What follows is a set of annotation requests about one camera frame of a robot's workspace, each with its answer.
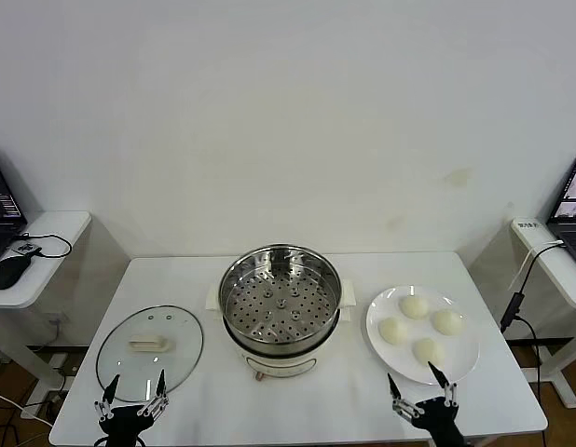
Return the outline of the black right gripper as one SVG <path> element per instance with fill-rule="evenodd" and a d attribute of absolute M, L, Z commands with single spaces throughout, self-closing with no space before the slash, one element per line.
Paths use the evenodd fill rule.
<path fill-rule="evenodd" d="M 428 431 L 437 447 L 464 447 L 465 439 L 455 423 L 459 411 L 458 386 L 450 383 L 446 375 L 433 363 L 429 361 L 428 365 L 438 385 L 444 390 L 444 396 L 413 404 L 402 397 L 389 373 L 392 409 L 407 422 L 412 421 L 414 427 Z"/>

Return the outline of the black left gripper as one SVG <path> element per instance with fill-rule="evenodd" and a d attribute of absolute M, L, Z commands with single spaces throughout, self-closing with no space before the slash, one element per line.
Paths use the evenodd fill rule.
<path fill-rule="evenodd" d="M 112 410 L 119 375 L 116 374 L 105 388 L 101 400 L 94 401 L 94 407 L 100 421 L 104 436 L 100 438 L 101 446 L 143 446 L 141 434 L 154 425 L 154 417 L 160 417 L 169 404 L 165 371 L 161 370 L 154 396 L 146 404 L 118 407 Z"/>

